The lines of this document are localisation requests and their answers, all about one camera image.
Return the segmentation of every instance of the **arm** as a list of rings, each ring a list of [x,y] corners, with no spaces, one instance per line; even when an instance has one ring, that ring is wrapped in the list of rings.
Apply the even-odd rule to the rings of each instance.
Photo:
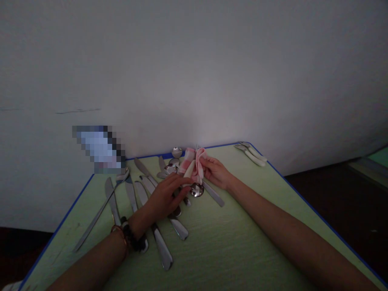
[[[227,190],[280,251],[313,283],[325,289],[378,290],[328,242],[227,171],[217,159],[201,159],[205,177]]]
[[[172,193],[179,186],[192,183],[190,178],[182,178],[176,173],[159,183],[148,202],[128,219],[135,238],[140,239],[154,222],[173,212],[190,187],[183,188],[175,198]],[[75,262],[48,290],[100,290],[127,252],[121,233],[114,231]]]

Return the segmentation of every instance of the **bracelet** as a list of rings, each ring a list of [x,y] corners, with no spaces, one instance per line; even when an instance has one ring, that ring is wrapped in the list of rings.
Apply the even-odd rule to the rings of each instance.
[[[129,227],[127,218],[125,216],[123,216],[121,218],[121,223],[122,223],[122,225],[121,225],[122,232],[127,237],[129,242],[131,243],[133,250],[134,251],[141,251],[141,250],[145,249],[145,247],[146,247],[145,238],[141,237],[141,239],[138,241],[135,239],[135,235],[133,234],[131,228]]]
[[[122,259],[123,261],[125,260],[125,258],[127,257],[128,255],[128,244],[127,244],[127,240],[125,239],[125,235],[124,235],[124,232],[123,230],[121,229],[120,226],[117,226],[117,225],[114,225],[112,226],[110,232],[114,232],[115,230],[119,231],[120,232],[120,236],[121,238],[124,240],[124,244],[125,244],[125,257]]]

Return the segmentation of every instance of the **white wall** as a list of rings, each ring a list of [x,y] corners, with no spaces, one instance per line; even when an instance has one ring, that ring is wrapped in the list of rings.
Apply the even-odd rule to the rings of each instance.
[[[93,171],[72,125],[128,157],[247,140],[284,175],[368,154],[387,40],[382,0],[3,0],[0,226],[61,221]]]

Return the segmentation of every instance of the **hand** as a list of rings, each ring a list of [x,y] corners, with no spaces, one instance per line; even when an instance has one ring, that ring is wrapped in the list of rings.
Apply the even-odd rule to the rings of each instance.
[[[212,182],[214,185],[226,190],[228,183],[234,177],[225,166],[216,158],[207,157],[200,159],[202,166],[204,167],[204,175],[206,179]]]
[[[178,196],[174,197],[173,192],[178,187],[193,183],[194,181],[191,178],[183,178],[177,173],[168,175],[164,181],[160,182],[144,206],[152,216],[153,222],[166,218],[171,214],[190,190],[190,186],[186,186]]]

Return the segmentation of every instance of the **forearm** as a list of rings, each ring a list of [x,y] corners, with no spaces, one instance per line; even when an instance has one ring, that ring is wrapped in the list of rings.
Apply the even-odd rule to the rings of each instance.
[[[282,253],[318,286],[376,289],[356,267],[308,226],[237,178],[230,180],[227,190]]]
[[[139,239],[152,223],[144,211],[137,211],[128,223]],[[114,231],[63,273],[48,290],[100,290],[120,266],[128,248],[119,231]]]

